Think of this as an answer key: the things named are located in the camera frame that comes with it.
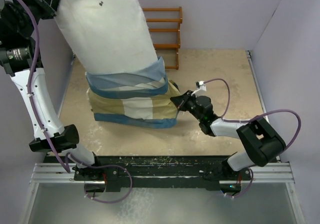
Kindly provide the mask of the patchwork pillowcase blue beige white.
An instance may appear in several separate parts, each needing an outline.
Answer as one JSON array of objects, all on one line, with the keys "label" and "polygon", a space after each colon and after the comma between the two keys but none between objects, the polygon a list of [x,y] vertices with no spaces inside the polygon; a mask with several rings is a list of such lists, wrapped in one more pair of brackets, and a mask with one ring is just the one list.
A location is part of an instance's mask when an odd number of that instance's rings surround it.
[{"label": "patchwork pillowcase blue beige white", "polygon": [[177,124],[178,110],[171,98],[180,95],[168,78],[164,59],[133,72],[86,73],[87,99],[94,119],[143,128],[166,129]]}]

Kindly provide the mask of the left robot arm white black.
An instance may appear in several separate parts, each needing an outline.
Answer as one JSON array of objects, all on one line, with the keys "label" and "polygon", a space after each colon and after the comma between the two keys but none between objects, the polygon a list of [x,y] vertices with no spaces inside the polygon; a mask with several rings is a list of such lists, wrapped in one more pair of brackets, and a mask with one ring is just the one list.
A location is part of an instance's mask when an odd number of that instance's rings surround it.
[{"label": "left robot arm white black", "polygon": [[38,23],[53,19],[60,0],[0,0],[0,65],[19,90],[30,119],[33,152],[53,152],[62,167],[84,180],[98,180],[103,168],[96,155],[80,144],[75,125],[64,126],[50,99],[40,54]]}]

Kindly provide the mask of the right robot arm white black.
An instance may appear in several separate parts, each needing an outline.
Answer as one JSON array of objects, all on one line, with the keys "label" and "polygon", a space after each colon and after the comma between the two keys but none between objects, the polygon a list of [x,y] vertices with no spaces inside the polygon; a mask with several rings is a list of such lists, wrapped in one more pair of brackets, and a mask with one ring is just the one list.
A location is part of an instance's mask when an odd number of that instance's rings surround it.
[{"label": "right robot arm white black", "polygon": [[244,151],[231,155],[221,164],[220,170],[228,180],[235,179],[244,168],[265,166],[285,150],[284,140],[263,117],[254,121],[228,122],[214,113],[209,97],[195,96],[190,90],[170,100],[177,110],[191,113],[204,134],[241,141]]}]

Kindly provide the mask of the white pillow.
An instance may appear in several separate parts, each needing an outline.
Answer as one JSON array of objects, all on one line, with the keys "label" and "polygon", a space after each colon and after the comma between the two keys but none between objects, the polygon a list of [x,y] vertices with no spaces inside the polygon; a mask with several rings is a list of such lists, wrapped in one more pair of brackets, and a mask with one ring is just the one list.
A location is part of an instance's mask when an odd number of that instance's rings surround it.
[{"label": "white pillow", "polygon": [[90,75],[134,72],[158,59],[138,0],[60,0],[55,21]]}]

